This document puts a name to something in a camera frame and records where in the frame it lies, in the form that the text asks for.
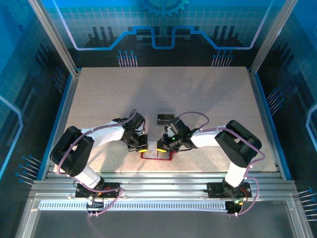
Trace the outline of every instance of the glass panel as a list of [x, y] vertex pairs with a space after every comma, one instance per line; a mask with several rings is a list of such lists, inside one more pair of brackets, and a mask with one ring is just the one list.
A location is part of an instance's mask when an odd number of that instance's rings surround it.
[[0, 1], [0, 31], [0, 237], [14, 237], [69, 73], [27, 1]]
[[250, 66], [284, 1], [43, 3], [78, 67]]
[[[258, 72], [266, 97], [278, 89], [268, 104], [291, 176], [299, 192], [312, 187], [314, 193], [317, 191], [316, 12], [316, 1], [298, 1]], [[316, 235], [316, 223], [311, 226]]]

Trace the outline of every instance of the robotic arm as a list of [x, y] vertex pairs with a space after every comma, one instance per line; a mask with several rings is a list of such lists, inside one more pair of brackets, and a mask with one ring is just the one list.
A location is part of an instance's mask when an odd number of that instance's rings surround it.
[[230, 121], [222, 131], [198, 128], [190, 130], [179, 117], [176, 117], [165, 127], [165, 134], [158, 141], [157, 150], [178, 152], [181, 146], [185, 146], [187, 150], [204, 146], [220, 146], [231, 161], [228, 173], [222, 181], [223, 194], [234, 197], [240, 191], [247, 167], [257, 152], [230, 131], [255, 148], [262, 147], [260, 140], [235, 120]]
[[148, 148], [148, 136], [144, 134], [145, 119], [139, 113], [136, 113], [130, 120], [113, 119], [106, 125], [101, 126], [103, 127], [101, 129], [98, 129], [100, 126], [82, 130], [74, 126], [69, 127], [50, 155], [50, 159], [59, 165], [66, 151], [74, 141], [87, 133], [66, 156], [61, 169], [90, 189], [104, 190], [106, 187], [104, 179], [87, 165], [92, 149], [115, 140], [122, 140], [127, 144], [129, 152], [144, 152]]

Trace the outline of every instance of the white cable tray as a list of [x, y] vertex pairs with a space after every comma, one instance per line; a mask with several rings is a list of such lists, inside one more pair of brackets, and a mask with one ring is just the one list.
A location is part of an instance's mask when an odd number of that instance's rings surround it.
[[[108, 206], [111, 201], [104, 201]], [[82, 211], [85, 200], [41, 200], [40, 210]], [[110, 211], [211, 211], [227, 212], [225, 201], [117, 201]]]

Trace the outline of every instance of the gear logo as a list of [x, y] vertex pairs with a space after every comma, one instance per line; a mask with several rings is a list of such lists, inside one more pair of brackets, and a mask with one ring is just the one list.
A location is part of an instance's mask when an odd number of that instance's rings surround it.
[[149, 14], [165, 17], [172, 16], [173, 13], [178, 14], [179, 10], [185, 9], [184, 5], [188, 4], [189, 0], [139, 0], [139, 3]]
[[29, 16], [30, 9], [27, 0], [0, 0], [0, 5], [6, 7], [18, 23], [22, 23]]

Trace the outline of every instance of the beige table surface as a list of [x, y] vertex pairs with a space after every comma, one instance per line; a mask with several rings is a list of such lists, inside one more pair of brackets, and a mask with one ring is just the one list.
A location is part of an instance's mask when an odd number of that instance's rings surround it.
[[[235, 119], [257, 136], [267, 159], [253, 171], [275, 171], [259, 109], [245, 67], [133, 67], [83, 68], [69, 113], [67, 127], [89, 128], [114, 118], [128, 117], [136, 108], [146, 123], [149, 139], [158, 140], [163, 127], [156, 125], [158, 112], [174, 110], [175, 115], [198, 111], [210, 118], [205, 128]], [[191, 128], [205, 122], [200, 115], [184, 115]], [[127, 151], [121, 141], [110, 142], [91, 152], [88, 164], [97, 172], [219, 172], [230, 161], [220, 147], [181, 152], [172, 161], [140, 158]]]

